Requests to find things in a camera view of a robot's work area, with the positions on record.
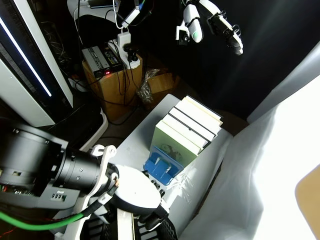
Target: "white cloth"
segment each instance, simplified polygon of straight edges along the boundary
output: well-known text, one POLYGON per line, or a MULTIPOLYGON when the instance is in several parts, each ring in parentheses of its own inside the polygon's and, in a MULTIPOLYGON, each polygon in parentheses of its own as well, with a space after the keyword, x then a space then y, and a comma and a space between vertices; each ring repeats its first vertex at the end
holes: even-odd
POLYGON ((179 239, 315 239, 295 188, 320 163, 319 105, 320 76, 236 135, 179 239))

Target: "white led strip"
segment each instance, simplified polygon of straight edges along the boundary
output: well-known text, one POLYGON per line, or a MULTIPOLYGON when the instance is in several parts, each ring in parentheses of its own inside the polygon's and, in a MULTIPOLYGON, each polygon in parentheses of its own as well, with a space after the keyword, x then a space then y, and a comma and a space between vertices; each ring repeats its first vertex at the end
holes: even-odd
POLYGON ((41 80, 41 78, 39 77, 38 73, 36 72, 36 70, 34 69, 34 67, 31 65, 31 63, 29 62, 28 58, 26 57, 26 55, 24 54, 24 52, 22 51, 22 49, 20 48, 20 46, 18 45, 18 43, 16 42, 16 40, 14 39, 14 37, 12 36, 11 32, 9 31, 9 29, 7 28, 6 24, 4 23, 4 21, 2 20, 1 16, 0 16, 0 24, 3 27, 4 31, 6 32, 6 34, 8 35, 8 37, 10 38, 11 42, 13 43, 13 45, 15 46, 15 48, 18 50, 18 52, 20 53, 21 57, 24 59, 24 61, 26 62, 26 64, 29 66, 29 68, 31 69, 32 73, 34 74, 34 76, 36 77, 36 79, 39 81, 39 83, 41 84, 41 86, 43 87, 43 89, 46 91, 46 93, 49 95, 49 97, 52 96, 52 94, 50 93, 50 91, 48 90, 48 88, 46 87, 46 85, 44 84, 44 82, 41 80))

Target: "brown box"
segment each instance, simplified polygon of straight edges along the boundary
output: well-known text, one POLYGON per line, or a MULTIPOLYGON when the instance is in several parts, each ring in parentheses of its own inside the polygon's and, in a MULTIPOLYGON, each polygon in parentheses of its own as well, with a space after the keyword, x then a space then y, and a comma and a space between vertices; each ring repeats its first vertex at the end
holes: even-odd
POLYGON ((127 69, 126 71, 121 70, 118 73, 115 72, 103 76, 97 81, 87 62, 82 62, 86 79, 88 83, 91 84, 91 89, 98 96, 102 109, 110 121, 117 120, 137 105, 138 96, 136 95, 136 90, 137 87, 141 85, 143 65, 141 57, 138 56, 138 58, 140 59, 140 65, 137 68, 132 69, 133 80, 130 69, 127 69))
POLYGON ((148 79, 153 102, 146 105, 147 109, 152 109, 167 95, 171 94, 180 81, 179 76, 172 73, 157 75, 148 79))

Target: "clear plastic wrap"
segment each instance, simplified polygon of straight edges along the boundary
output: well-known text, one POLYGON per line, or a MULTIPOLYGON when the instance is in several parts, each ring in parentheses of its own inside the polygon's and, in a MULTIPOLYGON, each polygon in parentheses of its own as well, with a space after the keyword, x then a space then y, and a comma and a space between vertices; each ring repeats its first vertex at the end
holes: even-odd
POLYGON ((160 69, 150 69, 145 73, 143 83, 141 87, 136 91, 136 94, 142 100, 144 104, 150 104, 154 101, 151 93, 150 86, 148 84, 148 79, 154 77, 160 69))

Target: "black curtain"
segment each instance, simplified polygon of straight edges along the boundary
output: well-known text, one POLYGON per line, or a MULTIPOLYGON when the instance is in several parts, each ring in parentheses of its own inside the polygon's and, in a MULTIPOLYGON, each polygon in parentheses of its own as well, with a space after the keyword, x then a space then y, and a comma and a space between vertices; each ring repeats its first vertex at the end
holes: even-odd
POLYGON ((208 107, 246 119, 320 40, 320 1, 212 2, 226 10, 232 25, 240 26, 243 55, 234 55, 222 38, 211 35, 205 19, 200 43, 177 46, 176 25, 182 20, 178 0, 154 0, 152 15, 130 28, 132 40, 181 75, 208 107))

